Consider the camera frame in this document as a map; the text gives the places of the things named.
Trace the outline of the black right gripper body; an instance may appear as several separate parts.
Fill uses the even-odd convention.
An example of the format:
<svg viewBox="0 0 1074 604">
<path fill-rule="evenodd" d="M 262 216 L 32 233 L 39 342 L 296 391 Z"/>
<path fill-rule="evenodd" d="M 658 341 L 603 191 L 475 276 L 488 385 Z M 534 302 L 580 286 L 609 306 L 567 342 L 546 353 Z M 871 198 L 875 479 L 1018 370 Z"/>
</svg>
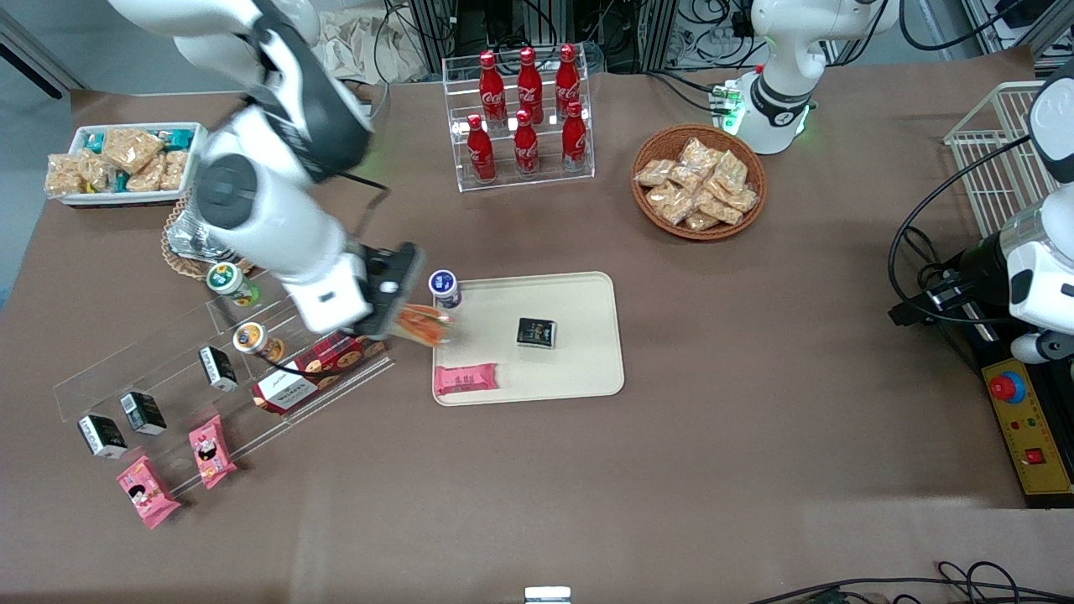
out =
<svg viewBox="0 0 1074 604">
<path fill-rule="evenodd" d="M 362 292 L 372 312 L 359 321 L 360 336 L 380 336 L 396 323 L 400 306 L 409 302 L 415 281 L 425 265 L 425 251 L 413 243 L 400 244 L 395 251 L 361 245 L 366 270 Z"/>
</svg>

